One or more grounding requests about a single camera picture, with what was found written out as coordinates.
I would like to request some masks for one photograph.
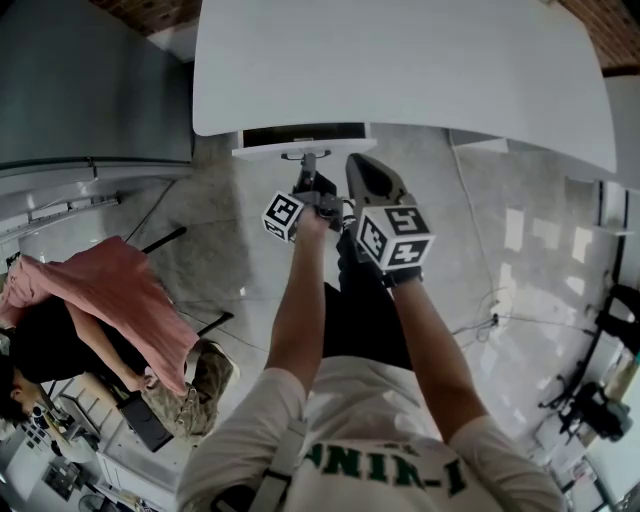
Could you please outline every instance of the black shirt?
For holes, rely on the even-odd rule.
[[[146,361],[116,329],[97,319],[120,358],[142,375]],[[69,310],[62,299],[52,297],[29,308],[11,340],[13,364],[34,384],[65,380],[84,372],[121,386],[122,382],[76,334]]]

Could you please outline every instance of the concrete floor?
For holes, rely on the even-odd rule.
[[[559,160],[547,153],[460,150],[485,264],[445,133],[374,125],[373,136],[379,143],[370,154],[400,173],[437,235],[424,286],[450,329],[483,322],[496,301],[501,316],[518,318],[502,318],[490,336],[468,329],[456,339],[489,411],[507,433],[527,433],[544,416],[538,401],[558,389],[555,375],[571,369],[588,347],[590,338],[579,330],[592,326],[584,307],[601,300],[602,274],[613,265],[617,240],[591,227],[592,185],[566,180]],[[293,246],[267,234],[260,215],[298,173],[294,162],[234,159],[231,143],[227,136],[198,139],[193,177],[171,188],[131,241],[142,248],[187,226],[185,236],[153,253],[153,267],[195,328],[222,310],[236,315],[224,332],[209,335],[243,371],[223,396],[221,419],[266,361]],[[334,155],[320,160],[319,170],[346,195],[344,163]],[[106,236],[128,236],[165,187],[42,230],[22,240],[22,251],[64,260]],[[333,243],[327,244],[326,278],[334,284],[336,260]]]

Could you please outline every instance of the white t-shirt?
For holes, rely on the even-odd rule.
[[[291,373],[265,370],[194,451],[178,510],[209,512],[230,487],[257,489],[290,421],[303,412],[309,433],[285,512],[493,511],[505,503],[526,512],[565,510],[549,475],[491,418],[465,425],[447,446],[430,432],[423,403],[411,372],[366,359],[324,360],[308,403]]]

